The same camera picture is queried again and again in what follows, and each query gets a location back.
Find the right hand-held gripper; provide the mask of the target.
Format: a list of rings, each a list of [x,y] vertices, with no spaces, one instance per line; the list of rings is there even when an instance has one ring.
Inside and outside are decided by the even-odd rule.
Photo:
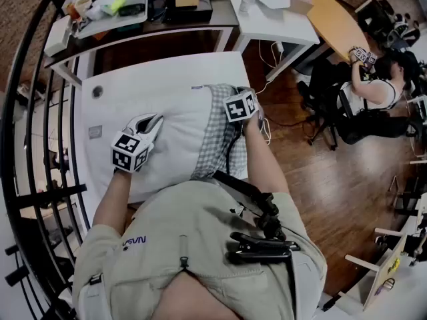
[[[243,122],[258,117],[258,124],[264,121],[264,112],[253,89],[233,89],[229,97],[223,100],[229,123]]]

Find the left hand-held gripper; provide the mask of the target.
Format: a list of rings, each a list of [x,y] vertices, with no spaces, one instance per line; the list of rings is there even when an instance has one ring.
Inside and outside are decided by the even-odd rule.
[[[128,173],[138,171],[148,160],[163,121],[163,116],[157,116],[157,113],[145,113],[132,118],[116,133],[111,143],[113,166]]]

